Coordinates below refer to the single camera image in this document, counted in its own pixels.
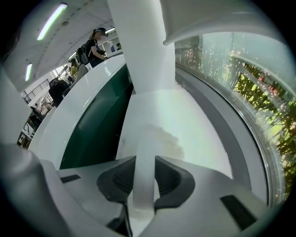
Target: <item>fluorescent light tube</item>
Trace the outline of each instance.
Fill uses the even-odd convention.
[[[72,58],[75,54],[76,54],[76,51],[68,59]]]
[[[111,32],[111,31],[114,31],[114,30],[115,30],[115,28],[113,27],[113,28],[107,30],[107,31],[106,31],[106,34],[109,33],[109,32]]]
[[[51,25],[54,23],[54,21],[57,19],[57,17],[62,13],[62,11],[67,7],[67,4],[61,3],[58,8],[55,10],[54,13],[50,16],[50,18],[45,23],[43,29],[41,30],[37,40],[42,40],[47,33],[47,31],[50,29]]]
[[[29,78],[30,78],[31,69],[32,69],[32,63],[30,63],[30,64],[27,66],[26,81],[28,81]]]

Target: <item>green panel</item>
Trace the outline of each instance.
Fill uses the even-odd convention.
[[[81,116],[67,144],[60,169],[114,160],[132,90],[124,65]]]

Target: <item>white pillar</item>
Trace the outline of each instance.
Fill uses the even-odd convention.
[[[159,0],[108,0],[137,94],[173,89],[175,47],[166,39]]]

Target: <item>curved glass window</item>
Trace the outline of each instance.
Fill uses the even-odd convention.
[[[289,48],[251,33],[219,32],[175,43],[176,66],[226,97],[257,141],[272,202],[285,200],[296,174],[296,70]]]

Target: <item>white ceiling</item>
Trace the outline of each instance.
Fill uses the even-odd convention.
[[[66,0],[68,7],[53,23],[43,40],[39,32],[61,1],[46,0],[23,22],[19,42],[4,62],[4,69],[21,92],[41,76],[68,61],[89,38],[96,27],[110,29],[113,21],[107,0]],[[25,81],[26,67],[32,63],[30,79]]]

